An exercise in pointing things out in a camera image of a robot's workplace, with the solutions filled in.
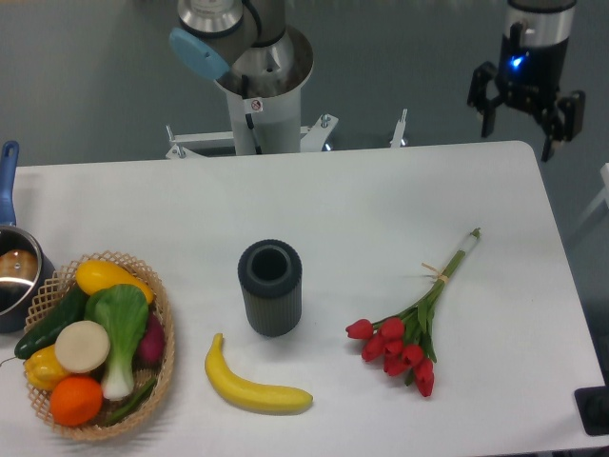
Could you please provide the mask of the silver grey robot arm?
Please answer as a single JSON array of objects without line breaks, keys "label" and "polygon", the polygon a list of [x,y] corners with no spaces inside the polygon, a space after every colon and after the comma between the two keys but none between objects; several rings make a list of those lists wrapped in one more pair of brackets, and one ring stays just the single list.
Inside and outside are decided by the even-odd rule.
[{"label": "silver grey robot arm", "polygon": [[[560,77],[576,5],[511,1],[501,54],[473,71],[467,103],[481,116],[481,136],[494,129],[501,106],[541,127],[542,159],[582,130],[585,94],[563,93]],[[328,149],[337,119],[301,123],[301,90],[313,69],[310,43],[285,21],[282,1],[181,1],[169,44],[182,64],[225,94],[232,143],[240,155]]]}]

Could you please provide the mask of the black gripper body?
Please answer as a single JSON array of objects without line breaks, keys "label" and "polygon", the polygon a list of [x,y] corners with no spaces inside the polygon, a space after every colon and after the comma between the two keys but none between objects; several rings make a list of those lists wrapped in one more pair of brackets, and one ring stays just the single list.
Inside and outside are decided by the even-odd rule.
[{"label": "black gripper body", "polygon": [[532,114],[554,106],[575,1],[509,1],[496,87],[506,106]]}]

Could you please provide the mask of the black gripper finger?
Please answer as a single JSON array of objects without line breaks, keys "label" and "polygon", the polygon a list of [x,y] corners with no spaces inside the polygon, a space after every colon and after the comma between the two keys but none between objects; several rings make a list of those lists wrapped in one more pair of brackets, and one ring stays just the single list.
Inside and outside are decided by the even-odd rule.
[{"label": "black gripper finger", "polygon": [[549,161],[562,143],[571,142],[582,130],[585,111],[585,92],[575,90],[561,95],[551,109],[541,116],[545,134],[541,161]]},{"label": "black gripper finger", "polygon": [[469,92],[467,96],[467,105],[474,108],[481,116],[481,137],[489,137],[495,127],[496,110],[503,103],[501,94],[489,98],[487,90],[489,84],[493,82],[498,75],[498,70],[491,62],[484,62],[474,69]]}]

